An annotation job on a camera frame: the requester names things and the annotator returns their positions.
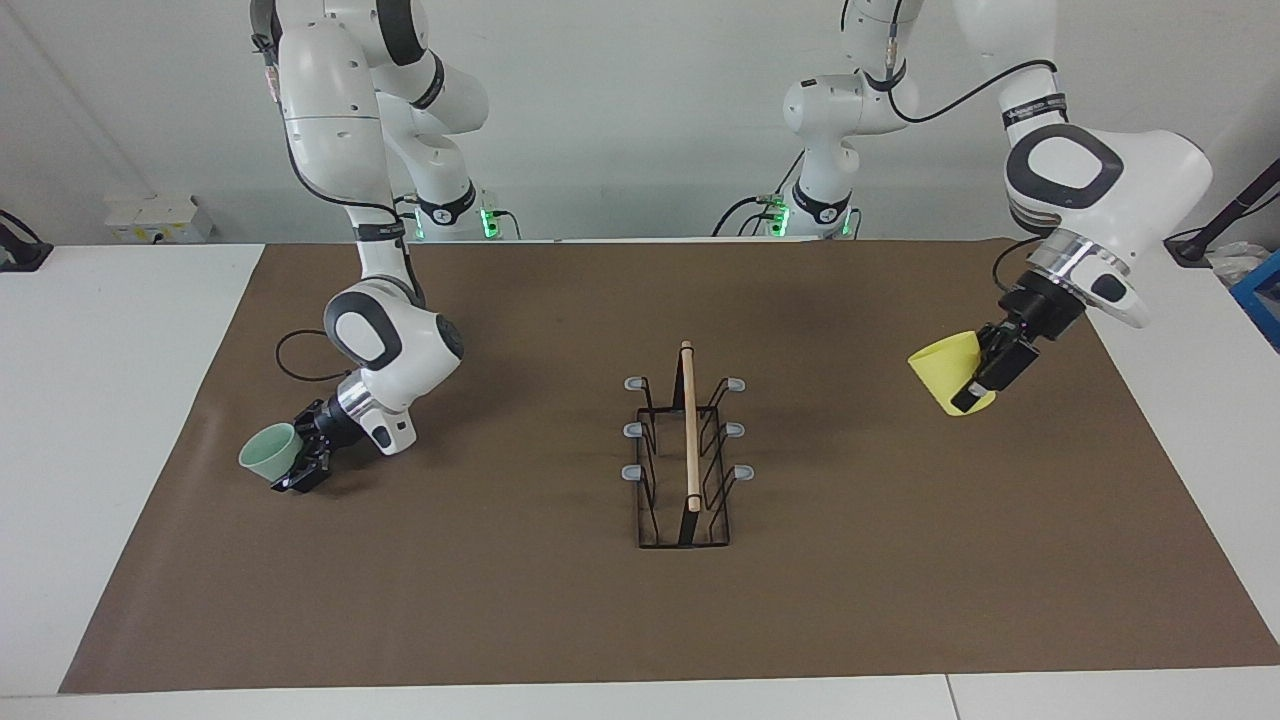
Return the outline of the light green plastic cup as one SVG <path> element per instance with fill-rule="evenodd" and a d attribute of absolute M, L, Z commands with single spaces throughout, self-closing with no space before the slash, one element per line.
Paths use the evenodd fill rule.
<path fill-rule="evenodd" d="M 253 434 L 242 447 L 238 462 L 271 484 L 285 478 L 303 446 L 297 429 L 289 423 L 276 423 Z"/>

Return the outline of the yellow plastic cup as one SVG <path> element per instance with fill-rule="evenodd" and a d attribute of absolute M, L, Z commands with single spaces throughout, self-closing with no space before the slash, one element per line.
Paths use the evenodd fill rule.
<path fill-rule="evenodd" d="M 954 397 L 972 383 L 980 363 L 980 343 L 974 331 L 952 334 L 908 357 L 908 365 L 947 416 L 966 416 L 987 409 L 998 395 L 984 391 L 968 410 L 956 407 Z"/>

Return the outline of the clear plastic bag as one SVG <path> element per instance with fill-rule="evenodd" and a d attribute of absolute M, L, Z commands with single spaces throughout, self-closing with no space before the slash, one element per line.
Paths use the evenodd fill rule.
<path fill-rule="evenodd" d="M 1233 288 L 1270 259 L 1272 251 L 1262 245 L 1235 241 L 1211 249 L 1204 258 L 1226 288 Z"/>

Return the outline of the black slanted pole stand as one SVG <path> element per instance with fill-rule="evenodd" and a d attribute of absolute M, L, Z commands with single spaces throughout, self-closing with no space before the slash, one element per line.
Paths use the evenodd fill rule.
<path fill-rule="evenodd" d="M 1206 259 L 1210 245 L 1228 228 L 1247 218 L 1272 201 L 1280 199 L 1280 190 L 1267 199 L 1263 195 L 1280 186 L 1280 156 L 1260 173 L 1238 196 L 1234 197 L 1207 224 L 1190 231 L 1178 232 L 1164 241 L 1164 247 L 1172 260 L 1183 268 L 1211 268 Z"/>

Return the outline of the blue plastic box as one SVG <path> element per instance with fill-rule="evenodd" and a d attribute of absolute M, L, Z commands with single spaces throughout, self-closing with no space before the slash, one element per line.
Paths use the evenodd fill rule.
<path fill-rule="evenodd" d="M 1239 279 L 1229 293 L 1280 354 L 1280 250 Z"/>

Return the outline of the brown table mat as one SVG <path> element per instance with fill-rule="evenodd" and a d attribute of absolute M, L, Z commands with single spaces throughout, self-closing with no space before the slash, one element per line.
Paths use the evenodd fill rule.
<path fill-rule="evenodd" d="M 61 682 L 67 693 L 1280 664 L 1098 336 L 950 418 L 908 356 L 995 315 L 996 243 L 419 246 L 460 369 L 417 442 L 308 495 L 242 445 L 316 398 L 273 347 L 357 275 L 273 246 Z M 649 378 L 719 378 L 732 543 L 639 550 Z"/>

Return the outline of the white power strip box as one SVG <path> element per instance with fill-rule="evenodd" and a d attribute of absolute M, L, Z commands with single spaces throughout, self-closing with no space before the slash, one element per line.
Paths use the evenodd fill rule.
<path fill-rule="evenodd" d="M 138 243 L 206 243 L 215 225 L 195 196 L 159 193 L 108 201 L 105 227 L 114 240 Z"/>

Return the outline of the black stand with base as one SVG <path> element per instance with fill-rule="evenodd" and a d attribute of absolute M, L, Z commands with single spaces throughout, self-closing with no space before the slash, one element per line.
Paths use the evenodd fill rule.
<path fill-rule="evenodd" d="M 0 209 L 0 273 L 36 272 L 52 250 L 20 218 Z"/>

